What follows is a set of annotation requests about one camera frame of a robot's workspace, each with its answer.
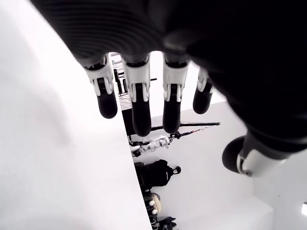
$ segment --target ribbed rubber surface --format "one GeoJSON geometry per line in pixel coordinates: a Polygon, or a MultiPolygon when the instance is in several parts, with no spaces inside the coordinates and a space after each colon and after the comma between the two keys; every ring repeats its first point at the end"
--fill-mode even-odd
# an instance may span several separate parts
{"type": "Polygon", "coordinates": [[[32,0],[76,59],[107,52],[137,54],[161,50],[161,35],[131,6],[107,0],[32,0]]]}

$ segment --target white bracket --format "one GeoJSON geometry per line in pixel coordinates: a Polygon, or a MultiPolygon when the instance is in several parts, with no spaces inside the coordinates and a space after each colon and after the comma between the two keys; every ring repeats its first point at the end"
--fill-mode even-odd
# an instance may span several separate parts
{"type": "MultiPolygon", "coordinates": [[[[208,78],[209,78],[209,74],[208,74],[207,70],[200,67],[200,71],[198,73],[198,80],[197,80],[197,88],[200,92],[203,92],[203,90],[205,89],[208,78]]],[[[213,93],[214,89],[215,89],[215,87],[212,86],[209,93],[213,93]]]]}
{"type": "Polygon", "coordinates": [[[145,65],[140,67],[130,67],[122,59],[125,78],[127,82],[128,93],[132,102],[136,102],[136,88],[135,84],[142,83],[143,100],[147,102],[149,100],[149,88],[150,88],[150,64],[149,58],[145,65]]]}
{"type": "Polygon", "coordinates": [[[164,89],[164,100],[169,102],[171,96],[171,84],[177,84],[177,102],[181,102],[182,91],[185,86],[187,73],[188,73],[189,62],[185,67],[172,68],[169,67],[164,58],[163,63],[163,89],[164,89]]]}
{"type": "Polygon", "coordinates": [[[112,94],[114,85],[113,85],[113,67],[112,67],[112,62],[109,57],[110,54],[106,54],[106,65],[103,66],[101,69],[98,70],[89,70],[85,69],[87,76],[90,79],[90,83],[94,86],[94,90],[97,96],[101,95],[99,86],[98,86],[98,80],[99,78],[103,78],[105,81],[105,86],[106,86],[106,92],[107,94],[112,94]]]}

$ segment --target white wall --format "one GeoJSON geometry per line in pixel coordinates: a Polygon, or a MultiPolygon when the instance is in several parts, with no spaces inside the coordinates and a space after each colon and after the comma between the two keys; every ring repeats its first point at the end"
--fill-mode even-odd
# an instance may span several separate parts
{"type": "Polygon", "coordinates": [[[0,28],[0,229],[151,230],[121,113],[28,1],[0,28]]]}
{"type": "MultiPolygon", "coordinates": [[[[153,126],[160,125],[162,117],[154,117],[152,121],[153,126]]],[[[222,163],[225,146],[246,132],[228,104],[213,104],[204,115],[193,110],[182,111],[181,121],[221,122],[221,125],[175,139],[169,149],[160,148],[134,158],[135,162],[145,163],[164,159],[170,166],[178,165],[182,169],[166,186],[152,189],[161,196],[160,218],[177,218],[178,229],[217,230],[235,226],[236,229],[269,230],[272,209],[253,198],[252,179],[227,170],[222,163]]],[[[179,131],[195,129],[197,127],[181,127],[179,131]]],[[[160,134],[165,135],[165,132],[155,131],[151,136],[160,134]]]]}
{"type": "Polygon", "coordinates": [[[254,179],[254,194],[274,208],[274,230],[305,230],[301,214],[307,201],[307,151],[292,156],[270,174],[254,179]]]}

